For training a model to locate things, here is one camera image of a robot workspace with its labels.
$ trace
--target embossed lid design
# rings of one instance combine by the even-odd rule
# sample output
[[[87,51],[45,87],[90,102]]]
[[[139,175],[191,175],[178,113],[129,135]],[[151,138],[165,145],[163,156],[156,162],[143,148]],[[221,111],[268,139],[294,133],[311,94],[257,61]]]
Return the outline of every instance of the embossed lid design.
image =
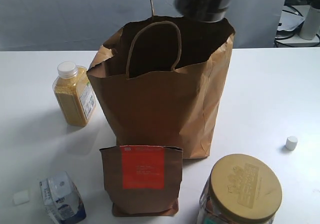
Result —
[[[235,222],[263,223],[280,207],[282,189],[277,176],[252,156],[231,154],[221,158],[210,178],[210,197]]]

